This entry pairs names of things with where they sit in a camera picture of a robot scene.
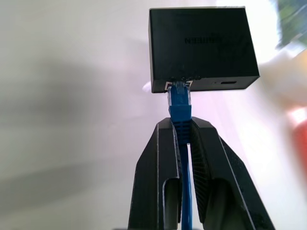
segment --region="white background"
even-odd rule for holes
[[[166,94],[150,79],[148,10],[196,0],[0,2],[0,229],[107,230],[128,223],[135,164]],[[247,5],[259,62],[278,42],[274,9]],[[306,190],[283,115],[258,80],[192,94],[246,163],[278,230],[307,229]],[[201,228],[194,203],[194,226]]]

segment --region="orange object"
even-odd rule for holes
[[[307,174],[307,120],[300,123],[293,131],[295,146]]]

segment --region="clamp jaw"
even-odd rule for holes
[[[135,171],[129,229],[174,230],[180,222],[180,154],[170,118],[160,121]],[[273,230],[242,160],[208,121],[192,118],[190,147],[205,230]]]

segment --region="black adapter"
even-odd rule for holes
[[[175,81],[242,90],[260,77],[244,7],[150,9],[149,47],[153,93]]]

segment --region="blue cable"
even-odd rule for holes
[[[192,230],[192,192],[189,173],[189,130],[191,104],[189,88],[184,82],[174,82],[168,89],[168,103],[171,120],[176,130],[182,173],[182,217],[181,229]]]
[[[192,192],[187,145],[179,147],[182,171],[182,230],[192,229]]]

